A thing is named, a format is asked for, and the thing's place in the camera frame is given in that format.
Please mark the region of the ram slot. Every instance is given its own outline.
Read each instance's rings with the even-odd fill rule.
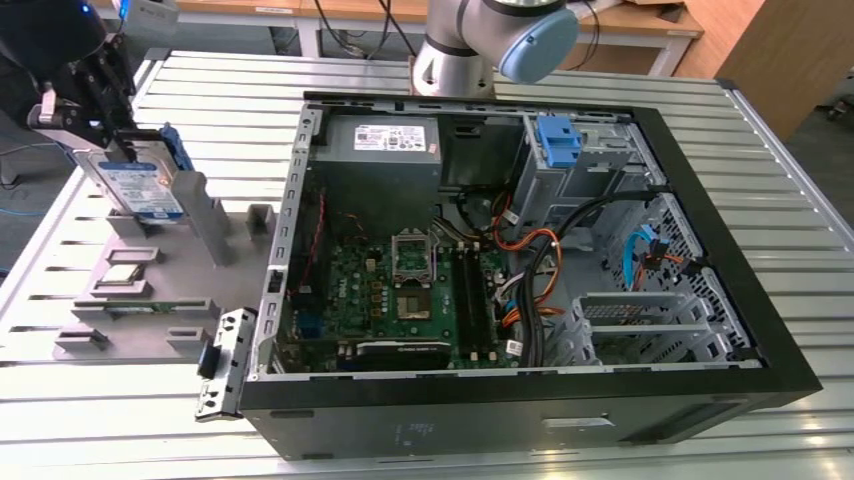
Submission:
[[[461,355],[490,352],[490,317],[486,310],[486,286],[478,252],[457,251],[452,262],[457,331]]]

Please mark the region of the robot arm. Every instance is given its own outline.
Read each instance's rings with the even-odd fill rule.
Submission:
[[[493,96],[493,66],[514,82],[534,83],[561,64],[577,37],[566,0],[432,0],[414,90]]]
[[[0,2],[0,54],[30,72],[42,95],[30,127],[73,148],[134,160],[135,87],[122,42],[83,0]]]

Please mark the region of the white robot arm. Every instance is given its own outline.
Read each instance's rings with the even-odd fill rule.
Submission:
[[[566,0],[432,0],[413,69],[418,94],[493,95],[493,67],[517,83],[549,75],[576,45]]]

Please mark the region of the green motherboard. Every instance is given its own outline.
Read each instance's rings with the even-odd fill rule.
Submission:
[[[444,342],[452,345],[452,363],[448,368],[501,368],[512,365],[500,348],[496,317],[490,296],[494,292],[493,275],[505,269],[500,252],[477,252],[481,279],[488,293],[482,302],[489,312],[489,325],[481,328],[478,352],[461,344],[458,300],[456,294],[468,286],[456,288],[456,247],[433,249],[426,257],[425,248],[402,243],[397,251],[397,267],[410,271],[433,269],[433,282],[396,282],[393,244],[345,244],[333,250],[326,309],[321,318],[298,316],[305,341],[303,365],[311,371],[334,371],[336,358],[349,343],[362,341]]]

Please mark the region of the slatted metal table surface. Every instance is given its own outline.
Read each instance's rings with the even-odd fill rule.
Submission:
[[[173,52],[138,73],[137,120],[178,127],[229,211],[278,208],[303,91],[401,94],[408,74],[398,62]],[[0,290],[5,478],[852,478],[854,235],[741,94],[705,80],[578,73],[536,86],[498,78],[497,92],[661,110],[825,390],[670,446],[286,462],[246,421],[194,422],[195,365],[54,361],[111,234],[110,204],[78,170]]]

